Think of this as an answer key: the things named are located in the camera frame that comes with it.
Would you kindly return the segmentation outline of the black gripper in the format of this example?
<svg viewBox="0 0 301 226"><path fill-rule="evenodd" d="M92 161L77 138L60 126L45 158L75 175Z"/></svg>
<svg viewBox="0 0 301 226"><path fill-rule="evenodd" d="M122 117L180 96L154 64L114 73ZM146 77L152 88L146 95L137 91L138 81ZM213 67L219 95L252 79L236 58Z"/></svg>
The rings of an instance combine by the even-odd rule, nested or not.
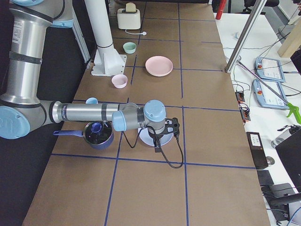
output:
<svg viewBox="0 0 301 226"><path fill-rule="evenodd" d="M175 139L179 140L180 124L178 119L165 118L161 122L151 121L147 125L149 136L153 139L154 147L161 147L161 139L164 135L173 135Z"/></svg>

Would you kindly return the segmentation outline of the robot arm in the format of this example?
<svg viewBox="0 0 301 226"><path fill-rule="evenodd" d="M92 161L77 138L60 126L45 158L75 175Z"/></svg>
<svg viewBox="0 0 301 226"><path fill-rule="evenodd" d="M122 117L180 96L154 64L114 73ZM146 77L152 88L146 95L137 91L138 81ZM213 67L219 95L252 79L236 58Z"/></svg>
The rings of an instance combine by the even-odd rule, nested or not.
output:
<svg viewBox="0 0 301 226"><path fill-rule="evenodd" d="M0 82L4 79L5 67L8 67L8 50L10 48L10 38L13 31L13 15L9 11L8 0L1 0L0 7ZM89 51L92 53L92 27L88 19L88 13L83 0L75 0L73 7L79 20L79 25L89 43ZM99 78L96 76L84 76L84 66L82 56L75 40L73 31L70 29L47 28L46 41L43 57L45 62L41 66L40 81L38 84L38 98L42 100L55 100L62 103L71 103L75 98L75 103L84 103L84 98L95 95L102 101L125 102L128 95L133 96L133 100L138 103L151 99L158 99L167 106L180 105L180 94L176 94L179 89L179 73L172 73L171 77L176 78L175 82L167 78L155 78L159 84L147 84L144 81L138 84L142 88L134 85L134 94L130 94L131 88L124 88L121 91L114 90L109 78ZM43 126L29 135L19 139L0 138L0 151L12 152L13 150L33 150L52 149L56 138L52 135L54 130L59 129L63 123Z"/></svg>

